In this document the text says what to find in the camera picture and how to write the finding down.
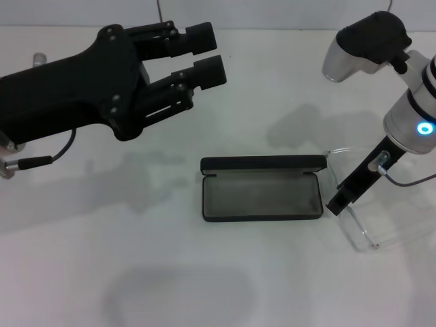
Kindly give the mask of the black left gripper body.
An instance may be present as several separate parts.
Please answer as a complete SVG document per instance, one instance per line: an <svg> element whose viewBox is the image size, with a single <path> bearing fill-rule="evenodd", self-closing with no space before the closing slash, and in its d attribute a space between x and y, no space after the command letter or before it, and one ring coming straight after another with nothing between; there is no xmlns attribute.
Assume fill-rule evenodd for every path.
<svg viewBox="0 0 436 327"><path fill-rule="evenodd" d="M133 110L140 66L126 30L104 27L80 54L1 78L1 132L22 144L102 124L132 140L142 133Z"/></svg>

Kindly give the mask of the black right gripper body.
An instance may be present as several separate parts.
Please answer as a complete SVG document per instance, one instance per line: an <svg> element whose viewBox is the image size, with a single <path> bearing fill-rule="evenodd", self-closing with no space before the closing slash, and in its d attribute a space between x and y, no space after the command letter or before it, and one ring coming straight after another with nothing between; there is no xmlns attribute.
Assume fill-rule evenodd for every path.
<svg viewBox="0 0 436 327"><path fill-rule="evenodd" d="M355 195L355 202L381 177L377 171L379 166L388 170L404 154L405 151L386 136L342 182L342 188L350 190Z"/></svg>

